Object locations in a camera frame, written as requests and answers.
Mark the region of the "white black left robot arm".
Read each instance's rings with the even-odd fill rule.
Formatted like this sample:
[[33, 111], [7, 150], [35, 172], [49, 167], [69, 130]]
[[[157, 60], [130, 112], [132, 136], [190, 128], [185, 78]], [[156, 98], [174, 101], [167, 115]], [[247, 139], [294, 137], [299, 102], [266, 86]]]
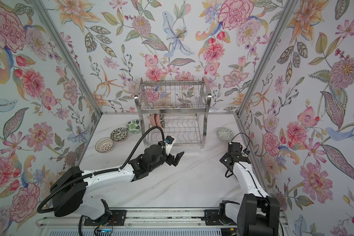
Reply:
[[54, 194], [51, 199], [54, 215], [64, 217], [75, 213], [100, 224], [109, 222], [113, 214], [108, 203], [94, 192], [118, 183], [141, 180], [165, 163], [177, 166], [184, 152], [171, 155], [175, 141], [174, 137], [167, 136], [165, 141], [146, 148], [143, 154], [130, 160], [124, 167], [96, 171], [82, 171], [74, 167], [72, 171], [67, 171], [50, 189]]

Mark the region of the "dark patterned bowl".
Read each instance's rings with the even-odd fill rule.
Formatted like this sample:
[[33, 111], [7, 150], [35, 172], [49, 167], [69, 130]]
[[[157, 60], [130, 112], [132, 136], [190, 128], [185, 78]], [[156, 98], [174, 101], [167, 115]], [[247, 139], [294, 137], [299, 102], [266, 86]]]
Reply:
[[164, 128], [165, 127], [165, 121], [164, 121], [164, 116], [163, 114], [155, 114], [155, 123], [158, 127]]

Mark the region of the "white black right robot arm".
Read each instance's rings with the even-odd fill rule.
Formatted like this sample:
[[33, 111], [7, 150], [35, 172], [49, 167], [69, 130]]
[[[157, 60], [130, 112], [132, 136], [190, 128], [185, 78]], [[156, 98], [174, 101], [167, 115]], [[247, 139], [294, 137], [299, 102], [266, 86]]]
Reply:
[[256, 178], [249, 150], [242, 143], [230, 141], [228, 151], [220, 159], [227, 168], [225, 177], [234, 176], [243, 191], [240, 203], [223, 200], [218, 217], [223, 225], [236, 223], [240, 236], [278, 236], [280, 223], [279, 201], [270, 197]]

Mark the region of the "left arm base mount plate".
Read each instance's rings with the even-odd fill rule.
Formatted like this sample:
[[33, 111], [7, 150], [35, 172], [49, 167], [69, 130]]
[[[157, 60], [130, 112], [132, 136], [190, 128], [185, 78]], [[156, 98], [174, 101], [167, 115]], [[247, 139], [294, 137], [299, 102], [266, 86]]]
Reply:
[[126, 210], [111, 210], [111, 213], [105, 213], [96, 220], [87, 218], [84, 226], [123, 226], [126, 220]]

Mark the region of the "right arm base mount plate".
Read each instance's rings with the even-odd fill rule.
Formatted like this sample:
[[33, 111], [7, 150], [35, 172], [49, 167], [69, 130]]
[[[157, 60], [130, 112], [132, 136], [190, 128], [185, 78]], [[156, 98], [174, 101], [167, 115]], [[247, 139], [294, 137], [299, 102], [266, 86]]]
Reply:
[[235, 226], [236, 223], [226, 217], [223, 213], [219, 213], [218, 209], [204, 210], [202, 220], [207, 226]]

